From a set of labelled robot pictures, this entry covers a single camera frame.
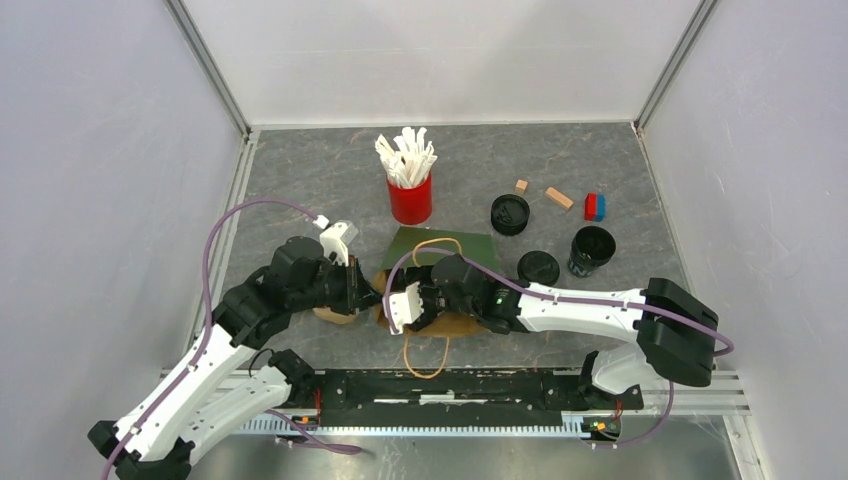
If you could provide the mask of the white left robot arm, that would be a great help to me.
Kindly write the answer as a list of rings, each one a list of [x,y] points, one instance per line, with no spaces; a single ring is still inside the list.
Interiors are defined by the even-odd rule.
[[[316,375],[292,350],[274,352],[262,368],[224,396],[210,395],[291,317],[327,309],[356,315],[379,295],[348,251],[342,223],[318,239],[292,237],[271,262],[230,288],[210,307],[203,331],[160,384],[131,412],[101,420],[88,439],[106,458],[106,473],[120,479],[185,479],[218,442],[254,417],[314,398]]]

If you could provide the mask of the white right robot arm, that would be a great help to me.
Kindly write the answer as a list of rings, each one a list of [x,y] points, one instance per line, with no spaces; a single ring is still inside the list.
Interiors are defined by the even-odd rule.
[[[588,355],[577,382],[580,400],[602,408],[629,387],[659,379],[703,388],[712,382],[718,316],[675,282],[652,278],[647,287],[599,292],[510,280],[460,254],[431,266],[405,287],[387,283],[383,305],[399,335],[426,316],[465,315],[498,334],[564,331],[620,341]]]

